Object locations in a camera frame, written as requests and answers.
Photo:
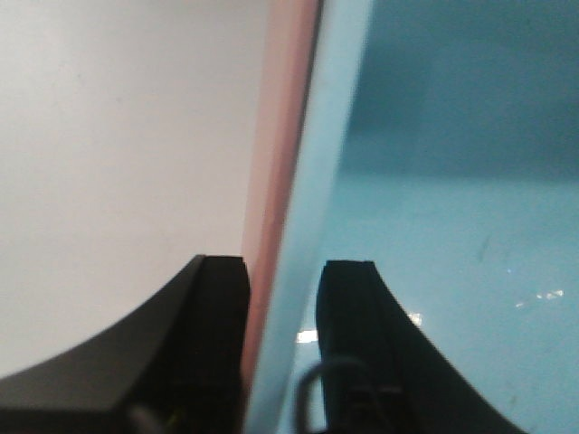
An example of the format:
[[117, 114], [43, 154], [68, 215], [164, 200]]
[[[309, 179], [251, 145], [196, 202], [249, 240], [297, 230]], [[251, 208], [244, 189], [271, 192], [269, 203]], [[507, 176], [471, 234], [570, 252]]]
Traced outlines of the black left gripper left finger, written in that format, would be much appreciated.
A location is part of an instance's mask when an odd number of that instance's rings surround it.
[[1, 380], [4, 433], [233, 433], [245, 262], [198, 255], [90, 339]]

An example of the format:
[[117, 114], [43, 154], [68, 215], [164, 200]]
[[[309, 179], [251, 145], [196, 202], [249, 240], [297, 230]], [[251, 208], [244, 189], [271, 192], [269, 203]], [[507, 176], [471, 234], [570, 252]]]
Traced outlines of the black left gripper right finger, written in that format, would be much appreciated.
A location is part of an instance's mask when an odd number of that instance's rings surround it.
[[518, 433], [394, 298], [371, 261], [331, 260], [316, 302], [327, 426], [371, 433]]

